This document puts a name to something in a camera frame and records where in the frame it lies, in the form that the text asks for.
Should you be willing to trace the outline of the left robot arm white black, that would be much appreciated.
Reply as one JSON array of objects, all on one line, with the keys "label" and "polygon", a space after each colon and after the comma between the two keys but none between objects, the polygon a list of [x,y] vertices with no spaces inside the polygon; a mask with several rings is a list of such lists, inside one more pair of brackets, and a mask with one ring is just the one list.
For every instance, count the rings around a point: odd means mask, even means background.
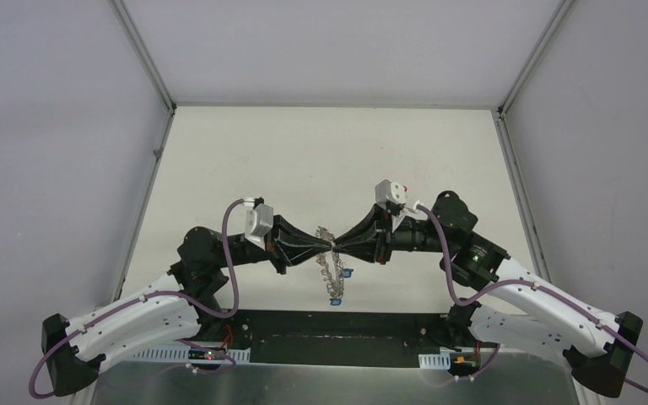
[{"label": "left robot arm white black", "polygon": [[179,261],[136,293],[83,316],[56,313],[42,322],[40,367],[46,367],[54,397],[67,397],[93,384],[100,373],[160,343],[217,339],[224,319],[215,293],[235,283],[227,265],[270,262],[278,273],[330,251],[330,241],[297,229],[282,216],[273,219],[255,244],[243,234],[190,229],[178,247]]}]

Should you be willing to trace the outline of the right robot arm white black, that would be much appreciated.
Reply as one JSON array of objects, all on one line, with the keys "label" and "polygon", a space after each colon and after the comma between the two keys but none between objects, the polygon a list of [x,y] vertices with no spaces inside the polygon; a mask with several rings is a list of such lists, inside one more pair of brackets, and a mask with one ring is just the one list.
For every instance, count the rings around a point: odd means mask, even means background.
[{"label": "right robot arm white black", "polygon": [[535,355],[569,371],[575,381],[604,397],[620,396],[643,321],[625,311],[601,310],[538,277],[505,249],[477,234],[475,214],[453,191],[432,208],[402,204],[402,193],[380,197],[367,216],[337,237],[337,253],[387,263],[395,251],[442,254],[449,286],[458,284],[521,311],[506,315],[473,298],[450,309],[445,334],[458,346],[473,339]]}]

